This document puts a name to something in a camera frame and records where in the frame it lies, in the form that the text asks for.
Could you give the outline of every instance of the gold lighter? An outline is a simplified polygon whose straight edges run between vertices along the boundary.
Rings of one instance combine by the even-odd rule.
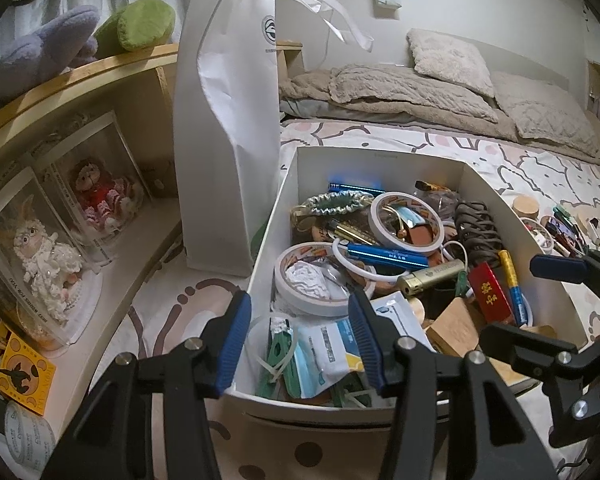
[[[398,278],[397,285],[404,296],[414,296],[437,283],[450,280],[464,269],[462,260],[451,260],[444,264],[427,269],[416,270]]]

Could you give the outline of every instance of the metal screw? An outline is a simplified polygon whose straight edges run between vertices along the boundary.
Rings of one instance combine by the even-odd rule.
[[[398,346],[405,350],[413,350],[416,348],[416,340],[413,337],[404,336],[398,339]]]
[[[589,411],[589,405],[586,400],[576,400],[571,407],[571,414],[573,418],[577,418],[578,420],[584,418]]]
[[[571,354],[569,352],[560,352],[557,357],[558,362],[563,365],[567,365],[571,362]]]
[[[479,350],[471,350],[469,352],[469,361],[474,365],[481,365],[484,362],[484,354]]]
[[[184,341],[184,348],[187,350],[200,350],[204,342],[199,337],[190,337]]]
[[[126,366],[134,360],[134,355],[131,352],[122,352],[116,355],[116,364]]]

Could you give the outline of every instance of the purple plush toy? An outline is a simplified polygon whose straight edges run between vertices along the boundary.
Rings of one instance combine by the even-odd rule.
[[[0,58],[0,107],[67,67],[95,61],[92,36],[100,13],[94,6],[74,7],[38,30],[16,38]]]

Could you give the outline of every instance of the wall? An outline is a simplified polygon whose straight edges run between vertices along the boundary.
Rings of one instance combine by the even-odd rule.
[[[584,45],[587,59],[600,63],[600,24],[593,12],[584,11]]]
[[[366,53],[332,35],[326,68],[348,62],[406,63],[407,31],[426,28],[527,57],[567,78],[578,101],[586,100],[586,50],[596,51],[600,37],[589,34],[586,49],[577,0],[402,0],[395,13],[375,9],[372,0],[340,1],[376,42]],[[279,38],[302,41],[308,69],[321,64],[327,28],[320,18],[295,2],[276,0],[276,28]]]

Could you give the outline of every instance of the white cardboard box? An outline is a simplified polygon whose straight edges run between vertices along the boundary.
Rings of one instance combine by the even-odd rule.
[[[248,292],[253,317],[269,311],[273,267],[277,257],[291,245],[289,211],[310,196],[326,192],[330,182],[413,193],[414,181],[425,180],[460,192],[464,200],[479,200],[488,206],[505,247],[511,253],[518,280],[534,314],[534,324],[549,324],[559,338],[581,348],[586,333],[576,309],[560,282],[540,280],[528,270],[529,260],[541,250],[523,223],[468,164],[419,153],[365,150],[363,148],[303,147],[294,155],[280,187],[267,231],[255,264]],[[266,354],[266,322],[251,331],[249,342]],[[324,408],[279,402],[254,396],[262,369],[243,351],[235,373],[234,387],[227,391],[248,414],[265,420],[311,426],[376,426],[389,424],[391,408]],[[514,392],[525,390],[532,380],[511,385]],[[446,401],[438,403],[438,416],[448,414]]]

